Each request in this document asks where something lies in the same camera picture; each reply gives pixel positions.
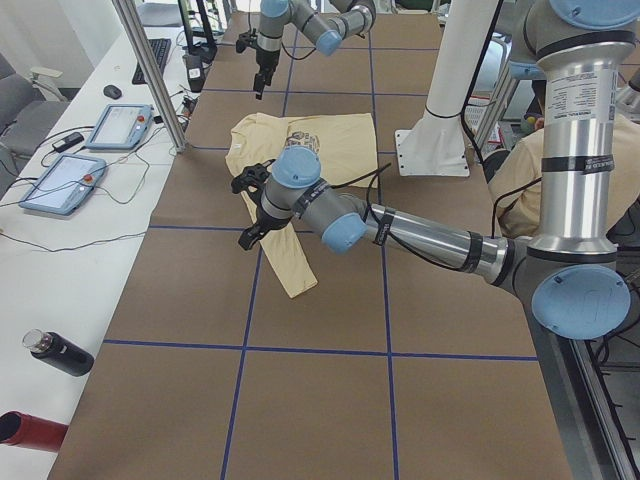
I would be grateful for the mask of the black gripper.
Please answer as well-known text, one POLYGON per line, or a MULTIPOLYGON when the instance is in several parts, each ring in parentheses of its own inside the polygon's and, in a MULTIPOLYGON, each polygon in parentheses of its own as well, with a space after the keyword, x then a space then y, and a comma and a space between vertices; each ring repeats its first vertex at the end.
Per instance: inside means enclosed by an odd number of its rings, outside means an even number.
POLYGON ((290 207, 282 207, 273 203, 268 197, 259 197, 255 201, 256 220, 252 226, 246 228, 239 240, 244 250, 251 250, 256 242, 262 240, 269 232, 286 227, 293 212, 290 207))
MULTIPOLYGON (((256 62, 259 70, 254 77, 254 88, 264 89, 266 86, 271 85, 273 75, 277 68, 277 52, 257 48, 256 62)), ((257 100, 262 100, 263 91, 257 90, 255 92, 255 98, 257 100)))

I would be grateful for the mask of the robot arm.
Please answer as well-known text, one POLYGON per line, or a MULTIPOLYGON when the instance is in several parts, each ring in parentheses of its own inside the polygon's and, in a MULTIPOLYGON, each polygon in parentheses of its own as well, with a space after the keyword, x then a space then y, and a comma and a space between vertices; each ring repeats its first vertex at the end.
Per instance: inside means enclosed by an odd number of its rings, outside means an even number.
POLYGON ((377 9, 373 1, 331 1, 339 12, 325 19, 308 1, 266 0, 260 3, 257 29, 250 29, 249 45, 256 52, 259 67, 253 90, 258 100, 270 86, 279 63, 284 28, 292 24, 317 51, 332 55, 348 37, 364 35, 375 24, 377 9))
POLYGON ((635 1, 536 1, 519 19, 513 53, 534 62, 547 81, 533 238, 483 236, 343 194, 323 179, 313 150, 292 145, 233 179, 233 192, 257 208, 240 245, 250 249, 298 218, 337 253, 365 238, 478 274, 556 335, 589 340, 612 331, 631 304, 606 217, 618 68, 634 49, 638 16, 635 1))

